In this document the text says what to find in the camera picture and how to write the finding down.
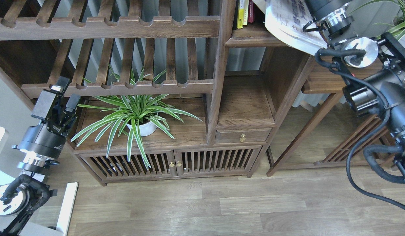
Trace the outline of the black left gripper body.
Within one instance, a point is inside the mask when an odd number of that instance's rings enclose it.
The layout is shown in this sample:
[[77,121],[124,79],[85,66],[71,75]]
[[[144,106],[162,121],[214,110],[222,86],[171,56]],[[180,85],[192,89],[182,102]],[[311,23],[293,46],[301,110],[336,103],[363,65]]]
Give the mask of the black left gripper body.
[[56,161],[66,142],[68,133],[76,121],[76,113],[65,113],[61,104],[63,95],[53,90],[43,90],[34,106],[32,117],[40,123],[28,127],[19,145],[13,146],[24,152],[24,163]]

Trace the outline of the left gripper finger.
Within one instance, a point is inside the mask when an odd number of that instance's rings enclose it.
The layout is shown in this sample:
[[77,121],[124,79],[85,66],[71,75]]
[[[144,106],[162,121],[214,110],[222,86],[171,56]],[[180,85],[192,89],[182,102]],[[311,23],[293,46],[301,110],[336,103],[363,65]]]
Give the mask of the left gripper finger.
[[56,84],[50,87],[51,90],[63,95],[70,84],[70,79],[60,76]]
[[65,113],[74,113],[77,109],[78,103],[81,99],[81,96],[78,94],[72,94],[66,103]]

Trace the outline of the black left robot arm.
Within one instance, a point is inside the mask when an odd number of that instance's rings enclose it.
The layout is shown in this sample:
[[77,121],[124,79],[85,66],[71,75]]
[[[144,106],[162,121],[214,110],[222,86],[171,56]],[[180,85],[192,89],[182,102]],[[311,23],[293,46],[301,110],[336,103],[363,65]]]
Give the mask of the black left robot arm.
[[79,95],[72,94],[66,105],[61,104],[69,84],[68,78],[60,76],[49,90],[42,90],[31,114],[40,120],[39,124],[28,127],[21,142],[12,147],[26,154],[18,167],[29,174],[20,174],[11,183],[0,186],[0,216],[15,215],[0,230],[0,236],[18,236],[33,213],[57,195],[57,190],[50,190],[49,185],[34,176],[47,177],[49,168],[59,164],[57,159],[77,119]]

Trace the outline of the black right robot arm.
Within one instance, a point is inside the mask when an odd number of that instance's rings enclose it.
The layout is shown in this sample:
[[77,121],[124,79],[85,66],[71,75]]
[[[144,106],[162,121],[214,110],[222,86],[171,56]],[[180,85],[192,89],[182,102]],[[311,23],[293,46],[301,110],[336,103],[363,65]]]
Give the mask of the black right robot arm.
[[369,145],[363,155],[381,178],[405,184],[405,48],[390,32],[380,38],[360,37],[351,27],[353,17],[346,15],[349,0],[307,0],[312,20],[304,32],[318,31],[327,43],[315,60],[322,67],[342,77],[343,94],[355,112],[376,114],[381,124],[361,138],[346,160],[351,185],[360,193],[390,203],[403,210],[405,205],[361,189],[351,176],[351,158],[367,139],[387,128],[394,146]]

